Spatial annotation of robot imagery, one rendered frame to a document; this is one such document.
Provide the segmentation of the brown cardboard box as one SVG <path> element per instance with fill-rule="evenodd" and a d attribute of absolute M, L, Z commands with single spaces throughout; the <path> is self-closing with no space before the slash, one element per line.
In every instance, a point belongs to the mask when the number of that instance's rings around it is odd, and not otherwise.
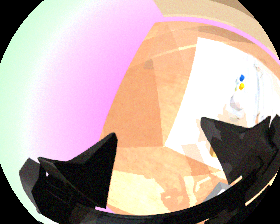
<path fill-rule="evenodd" d="M 212 157 L 216 157 L 216 155 L 214 155 L 212 147 L 209 148 L 209 155 L 211 155 Z"/>

